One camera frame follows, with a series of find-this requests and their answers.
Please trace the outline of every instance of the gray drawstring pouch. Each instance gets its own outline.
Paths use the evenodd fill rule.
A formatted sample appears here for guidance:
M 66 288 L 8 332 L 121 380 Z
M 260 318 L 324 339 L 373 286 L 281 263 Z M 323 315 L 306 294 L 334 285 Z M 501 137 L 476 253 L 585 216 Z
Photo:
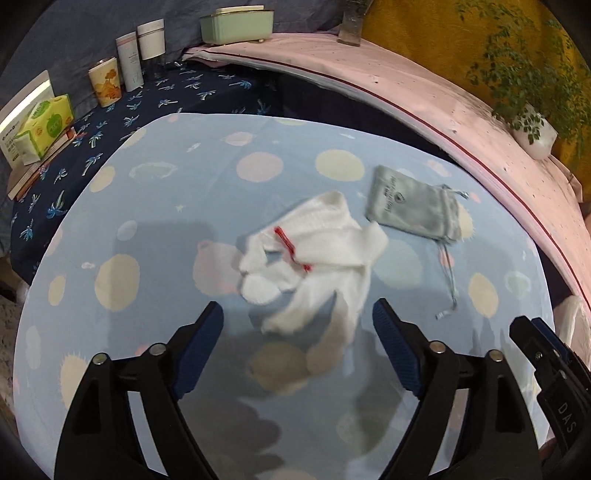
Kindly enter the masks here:
M 434 187 L 380 165 L 375 169 L 365 216 L 380 225 L 435 240 L 450 265 L 447 246 L 462 238 L 456 194 L 466 192 L 446 185 Z M 452 307 L 437 314 L 439 320 L 457 308 L 456 280 L 449 267 Z

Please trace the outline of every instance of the white pot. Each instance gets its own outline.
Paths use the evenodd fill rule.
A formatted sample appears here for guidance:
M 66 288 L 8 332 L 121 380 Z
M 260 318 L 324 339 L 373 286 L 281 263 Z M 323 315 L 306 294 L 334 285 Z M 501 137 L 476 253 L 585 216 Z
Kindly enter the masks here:
M 535 112 L 531 105 L 527 105 L 527 109 L 531 113 Z M 534 140 L 532 144 L 530 144 L 530 139 L 527 138 L 529 133 L 524 132 L 523 129 L 511 129 L 511 133 L 519 146 L 534 160 L 547 158 L 552 152 L 552 145 L 554 145 L 557 137 L 556 130 L 554 130 L 546 119 L 544 119 L 544 125 L 540 125 L 540 138 Z

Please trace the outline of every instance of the drawstring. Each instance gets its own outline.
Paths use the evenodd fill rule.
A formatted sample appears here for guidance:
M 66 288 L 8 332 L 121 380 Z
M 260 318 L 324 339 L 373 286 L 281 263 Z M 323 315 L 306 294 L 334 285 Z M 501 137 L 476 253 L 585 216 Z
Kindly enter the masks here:
M 464 197 L 466 200 L 468 198 L 470 198 L 469 193 L 468 192 L 464 192 L 463 190 L 454 190 L 454 189 L 450 188 L 448 185 L 445 185 L 445 184 L 444 185 L 441 185 L 441 188 L 442 189 L 449 190 L 452 193 L 457 193 L 458 195 Z
M 445 244 L 444 242 L 438 242 L 438 244 L 439 244 L 440 248 L 443 248 L 443 253 L 445 254 L 447 269 L 449 270 L 450 290 L 452 293 L 452 307 L 450 309 L 443 310 L 442 312 L 439 312 L 437 315 L 435 315 L 436 320 L 441 320 L 442 318 L 447 317 L 448 315 L 450 315 L 456 311 L 456 309 L 457 309 L 457 290 L 456 290 L 456 277 L 453 274 L 453 267 L 452 267 L 452 262 L 449 257 L 449 252 L 447 251 L 447 244 Z
M 470 195 L 468 194 L 468 192 L 464 192 L 463 190 L 454 190 L 445 184 L 441 185 L 441 188 L 449 190 L 452 193 L 458 194 L 461 197 L 464 197 L 466 200 L 468 198 L 470 198 Z M 441 320 L 442 318 L 447 317 L 448 315 L 455 312 L 457 309 L 456 277 L 453 274 L 452 262 L 449 257 L 449 252 L 447 251 L 447 243 L 449 243 L 449 241 L 450 241 L 450 239 L 447 238 L 447 239 L 443 239 L 442 242 L 437 242 L 437 243 L 439 244 L 440 249 L 441 248 L 443 249 L 443 253 L 445 254 L 445 259 L 446 259 L 446 263 L 447 263 L 447 270 L 449 271 L 450 291 L 452 294 L 452 307 L 447 310 L 443 310 L 442 312 L 439 312 L 437 315 L 435 315 L 436 320 Z

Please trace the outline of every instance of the mint green box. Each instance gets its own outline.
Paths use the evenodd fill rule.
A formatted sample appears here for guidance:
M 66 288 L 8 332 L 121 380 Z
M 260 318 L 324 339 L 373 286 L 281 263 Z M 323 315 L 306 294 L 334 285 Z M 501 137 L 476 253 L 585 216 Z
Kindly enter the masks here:
M 262 7 L 220 8 L 201 17 L 201 37 L 211 45 L 266 40 L 273 33 L 273 10 Z

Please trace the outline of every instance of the light blue bedsheet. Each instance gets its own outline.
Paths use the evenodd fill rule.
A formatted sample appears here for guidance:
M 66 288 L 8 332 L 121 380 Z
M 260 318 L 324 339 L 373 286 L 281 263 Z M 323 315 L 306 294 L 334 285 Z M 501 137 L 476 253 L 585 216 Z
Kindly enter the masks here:
M 463 241 L 449 249 L 459 306 L 435 320 L 451 305 L 436 243 L 384 228 L 390 245 L 374 268 L 354 344 L 341 366 L 308 378 L 302 359 L 332 305 L 289 338 L 261 334 L 261 320 L 289 295 L 255 307 L 238 294 L 245 238 L 329 190 L 343 192 L 352 216 L 366 225 L 378 165 L 470 193 L 458 198 Z M 530 237 L 470 175 L 392 140 L 329 125 L 247 115 L 163 117 L 106 162 L 41 262 L 15 354 L 21 440 L 52 473 L 67 406 L 90 358 L 100 351 L 131 356 L 165 342 L 214 299 L 224 308 L 225 329 L 180 406 L 221 480 L 377 479 L 417 405 L 373 329 L 371 306 L 380 297 L 458 353 L 503 350 L 538 441 L 545 439 L 532 369 L 508 337 L 519 315 L 553 327 L 544 273 Z M 137 397 L 132 403 L 134 413 L 141 411 Z M 137 421 L 147 460 L 159 468 L 145 419 Z M 449 462 L 459 426 L 454 411 L 435 469 Z

